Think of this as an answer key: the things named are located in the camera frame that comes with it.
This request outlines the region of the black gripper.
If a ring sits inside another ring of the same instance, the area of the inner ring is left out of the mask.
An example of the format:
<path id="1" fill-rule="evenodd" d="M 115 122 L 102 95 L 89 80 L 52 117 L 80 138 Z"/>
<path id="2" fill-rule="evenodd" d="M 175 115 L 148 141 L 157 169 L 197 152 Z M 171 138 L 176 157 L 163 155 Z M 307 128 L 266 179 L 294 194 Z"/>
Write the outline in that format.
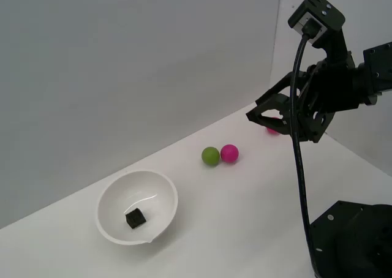
<path id="1" fill-rule="evenodd" d="M 306 72 L 299 71 L 295 103 L 300 142 L 319 142 L 337 112 L 358 108 L 360 99 L 353 86 L 355 72 L 350 51 L 337 64 L 324 59 L 309 66 Z M 255 101 L 256 106 L 246 113 L 250 122 L 290 135 L 290 98 L 281 91 L 290 87 L 292 76 L 293 72 L 289 72 Z M 278 111 L 281 119 L 263 116 L 269 110 Z"/>

